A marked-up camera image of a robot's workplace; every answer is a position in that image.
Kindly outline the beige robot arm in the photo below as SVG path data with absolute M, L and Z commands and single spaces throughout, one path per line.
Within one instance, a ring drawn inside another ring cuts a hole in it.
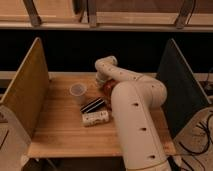
M 95 62 L 96 80 L 117 81 L 111 108 L 126 171 L 172 171 L 150 114 L 167 98 L 164 84 L 147 75 L 119 68 L 114 56 Z

